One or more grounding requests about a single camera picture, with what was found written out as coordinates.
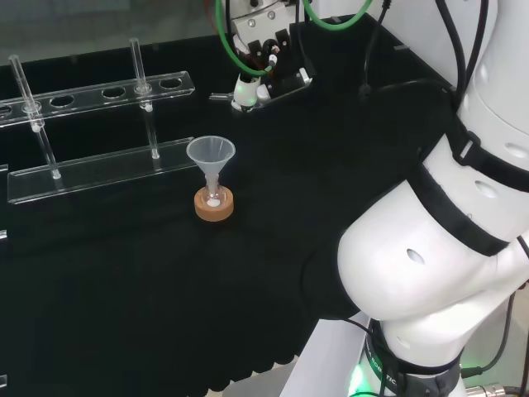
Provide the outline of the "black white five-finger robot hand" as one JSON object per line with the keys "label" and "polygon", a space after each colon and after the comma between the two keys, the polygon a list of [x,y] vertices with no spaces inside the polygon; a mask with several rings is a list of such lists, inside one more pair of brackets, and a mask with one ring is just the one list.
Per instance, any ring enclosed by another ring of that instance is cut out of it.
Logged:
{"label": "black white five-finger robot hand", "polygon": [[299,1],[224,1],[226,38],[248,69],[270,71],[254,76],[239,72],[231,106],[239,112],[262,108],[307,88],[314,71],[301,41],[303,6]]}

